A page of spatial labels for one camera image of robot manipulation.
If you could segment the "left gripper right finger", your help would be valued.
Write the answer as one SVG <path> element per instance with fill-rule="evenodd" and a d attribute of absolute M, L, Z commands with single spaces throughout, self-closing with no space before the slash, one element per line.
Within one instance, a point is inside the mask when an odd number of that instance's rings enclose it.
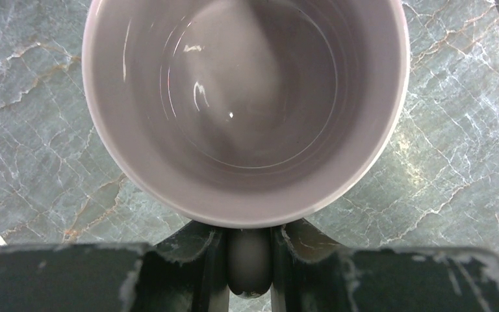
<path fill-rule="evenodd" d="M 499 257 L 482 248 L 350 248 L 306 220 L 271 238 L 274 311 L 499 311 Z"/>

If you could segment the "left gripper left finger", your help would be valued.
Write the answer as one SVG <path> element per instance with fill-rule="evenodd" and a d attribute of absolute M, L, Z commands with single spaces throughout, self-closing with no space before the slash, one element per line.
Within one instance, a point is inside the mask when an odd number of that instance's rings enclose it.
<path fill-rule="evenodd" d="M 225 230 L 145 242 L 0 247 L 0 311 L 227 311 Z"/>

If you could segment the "light lilac mug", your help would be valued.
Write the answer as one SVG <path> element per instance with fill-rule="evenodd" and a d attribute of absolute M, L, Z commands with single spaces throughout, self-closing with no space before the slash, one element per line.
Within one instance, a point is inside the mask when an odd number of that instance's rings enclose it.
<path fill-rule="evenodd" d="M 347 193 L 409 84 L 401 1 L 92 1 L 84 94 L 114 162 L 192 220 L 231 228 L 227 280 L 271 283 L 264 230 Z"/>

